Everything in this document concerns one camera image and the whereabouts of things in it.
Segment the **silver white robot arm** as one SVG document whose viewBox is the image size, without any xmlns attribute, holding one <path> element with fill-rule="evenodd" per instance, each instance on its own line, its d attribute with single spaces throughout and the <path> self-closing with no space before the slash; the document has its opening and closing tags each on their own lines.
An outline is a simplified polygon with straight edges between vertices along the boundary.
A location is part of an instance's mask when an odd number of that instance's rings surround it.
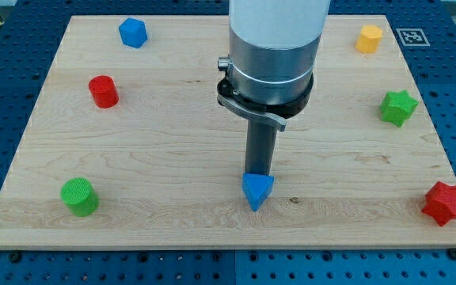
<svg viewBox="0 0 456 285">
<path fill-rule="evenodd" d="M 230 0 L 218 68 L 245 99 L 282 105 L 308 92 L 329 0 Z"/>
</svg>

